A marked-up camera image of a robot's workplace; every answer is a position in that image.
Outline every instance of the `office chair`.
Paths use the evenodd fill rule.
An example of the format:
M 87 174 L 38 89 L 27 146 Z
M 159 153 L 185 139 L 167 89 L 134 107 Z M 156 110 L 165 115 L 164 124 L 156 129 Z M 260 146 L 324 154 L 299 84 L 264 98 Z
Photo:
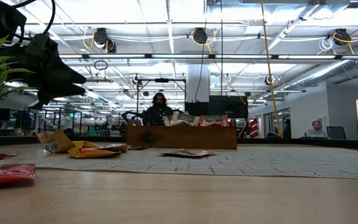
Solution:
M 327 134 L 330 139 L 346 139 L 345 129 L 340 126 L 327 127 Z

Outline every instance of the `yellow snack bag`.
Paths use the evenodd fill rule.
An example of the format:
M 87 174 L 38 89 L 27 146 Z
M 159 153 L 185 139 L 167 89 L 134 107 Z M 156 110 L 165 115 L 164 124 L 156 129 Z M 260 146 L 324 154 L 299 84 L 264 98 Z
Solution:
M 101 158 L 121 153 L 121 151 L 111 152 L 95 149 L 99 146 L 87 141 L 73 141 L 73 143 L 75 147 L 70 149 L 68 153 L 76 159 Z

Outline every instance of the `man with long hair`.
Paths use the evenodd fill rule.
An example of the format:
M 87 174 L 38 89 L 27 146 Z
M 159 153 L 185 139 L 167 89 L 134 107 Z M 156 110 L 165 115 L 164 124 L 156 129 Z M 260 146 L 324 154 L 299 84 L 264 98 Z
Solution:
M 167 99 L 164 94 L 157 93 L 153 97 L 153 106 L 146 111 L 143 123 L 145 125 L 163 126 L 163 116 L 172 115 L 173 110 L 167 106 Z

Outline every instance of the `person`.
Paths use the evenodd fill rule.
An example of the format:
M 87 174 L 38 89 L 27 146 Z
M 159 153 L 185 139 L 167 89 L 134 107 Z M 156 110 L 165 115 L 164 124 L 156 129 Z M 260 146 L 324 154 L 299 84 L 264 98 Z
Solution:
M 153 97 L 153 106 L 146 111 L 143 123 L 152 126 L 164 126 L 163 116 L 172 115 L 173 110 L 167 106 L 167 99 L 164 94 L 157 93 Z
M 320 121 L 312 122 L 313 129 L 306 132 L 306 137 L 308 138 L 328 138 L 328 134 L 321 130 Z
M 284 128 L 284 132 L 283 132 L 283 138 L 291 139 L 291 120 L 290 119 L 285 120 L 285 128 Z

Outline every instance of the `gray mat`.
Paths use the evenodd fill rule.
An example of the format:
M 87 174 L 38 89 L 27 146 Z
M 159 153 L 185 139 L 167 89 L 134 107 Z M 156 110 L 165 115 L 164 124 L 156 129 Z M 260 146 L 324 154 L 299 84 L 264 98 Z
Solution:
M 215 151 L 215 156 L 184 159 L 160 156 L 161 151 L 129 151 L 109 159 L 72 159 L 67 155 L 31 161 L 41 168 L 113 170 L 159 174 L 206 174 L 331 177 L 358 179 L 358 151 L 323 147 L 239 147 Z

